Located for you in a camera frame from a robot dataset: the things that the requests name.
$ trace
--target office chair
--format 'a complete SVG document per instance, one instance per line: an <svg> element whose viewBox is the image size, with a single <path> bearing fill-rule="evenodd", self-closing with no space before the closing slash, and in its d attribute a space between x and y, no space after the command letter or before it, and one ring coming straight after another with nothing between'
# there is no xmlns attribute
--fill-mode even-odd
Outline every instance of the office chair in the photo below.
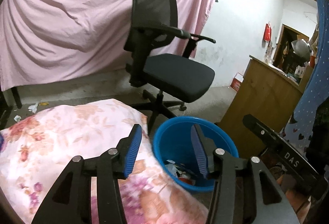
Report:
<svg viewBox="0 0 329 224"><path fill-rule="evenodd" d="M180 110L184 111L185 102L197 100L210 88L215 72L189 59L189 56L198 41L216 41L177 28L176 0L133 0L131 21L124 46L124 50L132 52L132 62L126 65L126 71L130 73L129 83L133 87L148 83L160 90L156 97L144 90L143 98L150 102L130 105L137 110L152 111L148 121L150 131L159 114L167 118L175 117L169 107L179 105ZM189 39L182 56L149 56L153 49L169 45L174 37ZM181 101L163 101L163 92Z"/></svg>

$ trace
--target doorway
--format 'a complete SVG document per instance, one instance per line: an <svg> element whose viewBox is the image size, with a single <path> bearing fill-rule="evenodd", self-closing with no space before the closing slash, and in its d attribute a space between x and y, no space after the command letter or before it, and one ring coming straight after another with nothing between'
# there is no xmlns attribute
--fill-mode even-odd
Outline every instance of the doorway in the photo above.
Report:
<svg viewBox="0 0 329 224"><path fill-rule="evenodd" d="M297 66L304 66L304 59L295 54L291 42L297 39L309 41L309 37L301 32L283 24L279 37L279 42L274 53L273 65L283 72L295 73Z"/></svg>

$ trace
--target red bag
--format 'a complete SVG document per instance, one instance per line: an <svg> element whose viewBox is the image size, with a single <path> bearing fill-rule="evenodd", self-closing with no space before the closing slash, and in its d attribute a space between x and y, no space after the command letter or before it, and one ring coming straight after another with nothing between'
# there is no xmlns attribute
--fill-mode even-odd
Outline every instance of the red bag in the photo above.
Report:
<svg viewBox="0 0 329 224"><path fill-rule="evenodd" d="M264 37L263 37L263 39L264 39L266 42L270 42L270 41L271 41L271 35L272 35L271 25L270 25L270 23L266 23L266 25L265 25L265 32L264 32Z"/></svg>

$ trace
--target red box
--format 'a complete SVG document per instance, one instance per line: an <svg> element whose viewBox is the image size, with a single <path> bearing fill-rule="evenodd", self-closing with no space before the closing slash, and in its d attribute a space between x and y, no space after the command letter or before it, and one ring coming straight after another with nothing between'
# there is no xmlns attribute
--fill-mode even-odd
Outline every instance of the red box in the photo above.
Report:
<svg viewBox="0 0 329 224"><path fill-rule="evenodd" d="M236 91L238 92L239 89L240 89L240 85L241 83L243 82L243 76L242 74L240 73L237 73L234 78L233 78L233 81L231 83L231 87Z"/></svg>

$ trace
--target wooden cabinet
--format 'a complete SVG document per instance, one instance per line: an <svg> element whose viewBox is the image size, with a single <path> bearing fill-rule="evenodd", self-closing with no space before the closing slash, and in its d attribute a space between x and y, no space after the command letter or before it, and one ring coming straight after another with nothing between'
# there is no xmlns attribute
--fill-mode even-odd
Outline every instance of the wooden cabinet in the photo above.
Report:
<svg viewBox="0 0 329 224"><path fill-rule="evenodd" d="M262 141L244 127L243 116L252 114L280 132L306 86L299 86L269 65L250 57L240 89L221 122L217 123L232 138L242 158L258 155L265 148Z"/></svg>

